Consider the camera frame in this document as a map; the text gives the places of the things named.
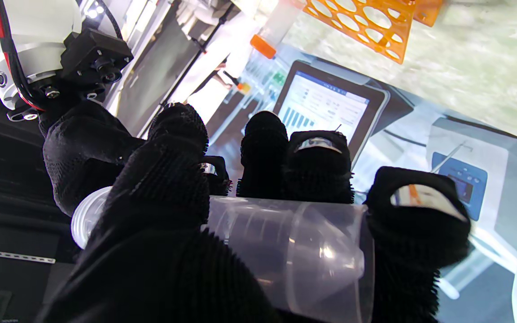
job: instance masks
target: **black glove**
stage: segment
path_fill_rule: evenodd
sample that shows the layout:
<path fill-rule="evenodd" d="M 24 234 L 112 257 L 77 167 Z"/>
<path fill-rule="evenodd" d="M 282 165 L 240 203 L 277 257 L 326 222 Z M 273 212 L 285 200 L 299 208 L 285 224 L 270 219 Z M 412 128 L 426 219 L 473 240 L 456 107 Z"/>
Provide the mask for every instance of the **black glove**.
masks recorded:
<path fill-rule="evenodd" d="M 42 113 L 39 130 L 45 137 L 43 158 L 53 198 L 69 216 L 86 196 L 111 186 L 129 156 L 144 142 L 90 101 Z"/>
<path fill-rule="evenodd" d="M 365 204 L 376 245 L 372 323 L 437 322 L 440 268 L 468 255 L 470 218 L 454 182 L 382 167 Z"/>
<path fill-rule="evenodd" d="M 140 221 L 161 223 L 140 214 L 166 216 L 166 229 L 195 228 L 205 223 L 209 184 L 200 163 L 208 143 L 205 125 L 192 106 L 167 106 L 154 119 L 149 139 L 131 155 L 113 184 L 102 221 L 123 221 L 117 219 L 121 203 L 132 205 Z"/>

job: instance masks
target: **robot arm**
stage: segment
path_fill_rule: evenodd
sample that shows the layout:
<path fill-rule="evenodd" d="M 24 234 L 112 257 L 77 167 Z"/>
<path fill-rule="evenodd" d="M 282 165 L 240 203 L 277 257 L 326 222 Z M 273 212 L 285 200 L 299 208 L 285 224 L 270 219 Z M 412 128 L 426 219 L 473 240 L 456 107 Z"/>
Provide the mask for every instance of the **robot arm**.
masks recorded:
<path fill-rule="evenodd" d="M 0 0 L 0 99 L 11 121 L 37 117 L 62 92 L 94 98 L 121 78 L 133 59 L 125 41 L 82 31 L 82 20 L 73 0 Z"/>

